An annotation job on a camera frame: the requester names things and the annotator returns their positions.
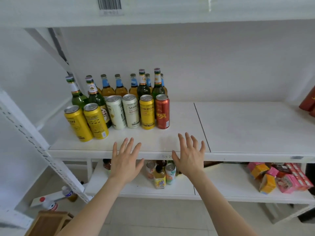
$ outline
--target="juice bottle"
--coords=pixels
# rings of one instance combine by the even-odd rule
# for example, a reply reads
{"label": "juice bottle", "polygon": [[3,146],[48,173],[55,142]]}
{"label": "juice bottle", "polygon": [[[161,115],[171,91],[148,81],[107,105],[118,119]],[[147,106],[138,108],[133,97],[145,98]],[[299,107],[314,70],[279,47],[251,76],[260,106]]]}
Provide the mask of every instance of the juice bottle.
{"label": "juice bottle", "polygon": [[156,189],[164,189],[166,186],[166,174],[162,166],[157,165],[153,172],[154,185]]}

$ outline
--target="dark red container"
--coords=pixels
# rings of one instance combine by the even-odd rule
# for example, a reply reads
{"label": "dark red container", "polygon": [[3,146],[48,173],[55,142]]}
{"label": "dark red container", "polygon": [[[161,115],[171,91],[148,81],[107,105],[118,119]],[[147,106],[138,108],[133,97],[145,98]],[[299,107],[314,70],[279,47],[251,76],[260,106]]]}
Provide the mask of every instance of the dark red container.
{"label": "dark red container", "polygon": [[302,103],[299,105],[299,108],[305,111],[312,111],[315,107],[315,86],[308,93]]}
{"label": "dark red container", "polygon": [[155,99],[157,127],[166,129],[169,127],[169,98],[165,94],[157,95]]}

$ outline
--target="pink box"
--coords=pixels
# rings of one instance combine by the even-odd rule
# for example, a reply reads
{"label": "pink box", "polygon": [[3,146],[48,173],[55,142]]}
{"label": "pink box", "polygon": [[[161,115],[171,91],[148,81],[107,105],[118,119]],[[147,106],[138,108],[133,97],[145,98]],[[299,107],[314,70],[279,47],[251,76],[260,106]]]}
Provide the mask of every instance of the pink box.
{"label": "pink box", "polygon": [[260,164],[264,164],[264,162],[250,162],[248,163],[247,167],[250,170],[250,172],[252,172],[255,166],[260,165]]}
{"label": "pink box", "polygon": [[286,194],[291,194],[300,187],[300,183],[294,175],[285,175],[282,178],[278,178],[277,184],[280,191]]}
{"label": "pink box", "polygon": [[266,172],[266,174],[276,177],[278,174],[278,170],[274,167],[270,167],[270,170]]}

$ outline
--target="soda can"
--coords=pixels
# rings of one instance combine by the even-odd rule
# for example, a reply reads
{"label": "soda can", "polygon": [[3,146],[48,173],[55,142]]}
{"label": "soda can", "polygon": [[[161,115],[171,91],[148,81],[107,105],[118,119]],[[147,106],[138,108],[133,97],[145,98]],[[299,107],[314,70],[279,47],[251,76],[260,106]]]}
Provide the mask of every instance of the soda can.
{"label": "soda can", "polygon": [[123,106],[129,128],[137,128],[140,125],[138,100],[133,94],[126,94],[123,97]]}
{"label": "soda can", "polygon": [[142,127],[145,130],[154,128],[155,117],[154,117],[154,100],[151,95],[145,94],[140,97],[140,113]]}
{"label": "soda can", "polygon": [[104,120],[102,110],[97,103],[88,103],[83,107],[84,115],[91,131],[96,139],[104,139],[108,136],[108,128]]}
{"label": "soda can", "polygon": [[123,129],[127,126],[126,117],[123,108],[122,97],[112,95],[107,97],[106,105],[111,116],[113,127],[116,130]]}
{"label": "soda can", "polygon": [[167,129],[169,127],[169,98],[166,94],[159,94],[155,100],[157,113],[157,127]]}
{"label": "soda can", "polygon": [[147,177],[150,181],[154,181],[153,172],[155,171],[156,163],[154,161],[149,161],[146,164]]}
{"label": "soda can", "polygon": [[79,106],[74,105],[67,107],[64,112],[65,118],[68,120],[81,142],[87,142],[93,139],[93,134],[86,122],[83,111]]}
{"label": "soda can", "polygon": [[165,166],[165,172],[166,172],[166,183],[168,185],[173,184],[175,182],[176,166],[173,163],[168,163]]}

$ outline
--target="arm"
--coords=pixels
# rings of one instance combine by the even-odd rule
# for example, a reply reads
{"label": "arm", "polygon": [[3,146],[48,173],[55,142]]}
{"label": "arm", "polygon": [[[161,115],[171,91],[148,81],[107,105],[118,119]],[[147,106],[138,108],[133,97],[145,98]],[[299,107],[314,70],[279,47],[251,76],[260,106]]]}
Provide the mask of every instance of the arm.
{"label": "arm", "polygon": [[218,191],[203,171],[204,153],[206,145],[194,136],[185,133],[186,140],[178,134],[180,143],[180,158],[175,151],[172,158],[177,168],[186,175],[198,191],[212,219],[219,236],[257,236],[254,230],[233,209],[224,196]]}
{"label": "arm", "polygon": [[144,159],[136,166],[136,159],[141,143],[138,143],[131,152],[133,138],[122,143],[117,155],[117,143],[113,146],[111,174],[95,195],[95,197],[75,216],[57,236],[98,236],[109,210],[124,186],[131,182],[140,172]]}

